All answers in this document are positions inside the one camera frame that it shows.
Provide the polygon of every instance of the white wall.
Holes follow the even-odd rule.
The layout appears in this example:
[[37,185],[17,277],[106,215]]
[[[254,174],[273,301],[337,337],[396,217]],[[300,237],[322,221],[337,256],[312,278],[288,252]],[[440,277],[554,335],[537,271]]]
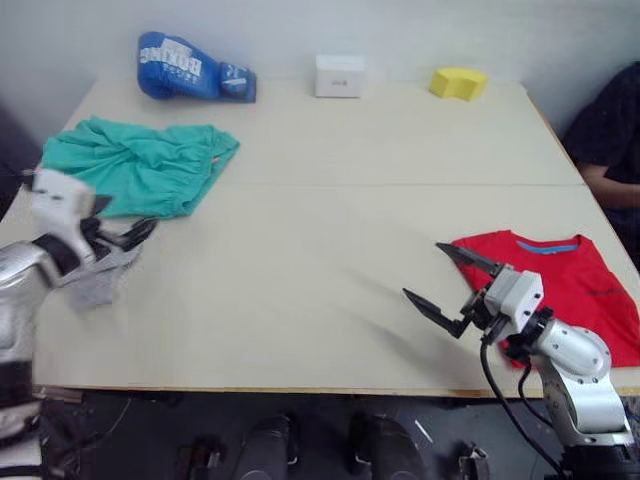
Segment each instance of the white wall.
[[135,75],[152,29],[259,78],[310,78],[317,52],[362,52],[377,79],[476,67],[522,81],[559,131],[640,59],[637,0],[0,0],[0,100],[42,142],[94,78]]

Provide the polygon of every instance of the floor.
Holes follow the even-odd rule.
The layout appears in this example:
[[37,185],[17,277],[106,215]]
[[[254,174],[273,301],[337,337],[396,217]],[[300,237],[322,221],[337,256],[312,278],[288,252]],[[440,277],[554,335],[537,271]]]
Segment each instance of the floor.
[[[43,430],[49,432],[47,456],[64,445],[52,424],[64,418],[77,435],[109,430],[127,405],[127,394],[87,393],[80,406],[47,405]],[[534,402],[541,408],[540,402]],[[561,447],[555,434],[514,402],[514,410],[531,435],[554,458]],[[178,448],[196,436],[215,435],[227,458],[209,480],[228,479],[243,435],[274,413],[295,412],[301,421],[301,463],[291,478],[346,480],[343,456],[351,415],[356,411],[397,419],[417,443],[427,478],[455,478],[456,452],[462,442],[475,443],[489,456],[491,478],[542,479],[551,469],[519,436],[502,408],[492,401],[455,401],[415,397],[348,395],[205,394],[131,400],[113,433],[81,462],[81,478],[91,480],[174,480]],[[432,441],[414,421],[418,420]],[[367,473],[357,478],[369,478]]]

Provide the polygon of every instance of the blue boxing glove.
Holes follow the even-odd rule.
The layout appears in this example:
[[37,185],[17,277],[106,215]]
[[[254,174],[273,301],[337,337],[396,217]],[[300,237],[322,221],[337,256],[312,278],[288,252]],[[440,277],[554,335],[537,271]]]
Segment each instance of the blue boxing glove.
[[147,32],[140,36],[138,48],[138,84],[153,98],[181,93],[207,99],[256,101],[255,73],[216,62],[180,37]]

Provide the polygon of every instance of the white box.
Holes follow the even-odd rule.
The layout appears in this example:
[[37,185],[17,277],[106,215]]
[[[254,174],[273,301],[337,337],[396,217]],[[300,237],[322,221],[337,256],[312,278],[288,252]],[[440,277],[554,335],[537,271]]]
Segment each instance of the white box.
[[361,97],[364,91],[364,57],[316,56],[316,97]]

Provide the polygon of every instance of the green cloth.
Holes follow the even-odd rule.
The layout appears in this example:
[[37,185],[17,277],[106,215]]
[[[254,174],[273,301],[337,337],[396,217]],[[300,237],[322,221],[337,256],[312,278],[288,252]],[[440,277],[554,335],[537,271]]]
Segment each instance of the green cloth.
[[153,130],[91,117],[47,140],[42,166],[112,195],[102,216],[171,218],[193,212],[239,146],[211,125]]

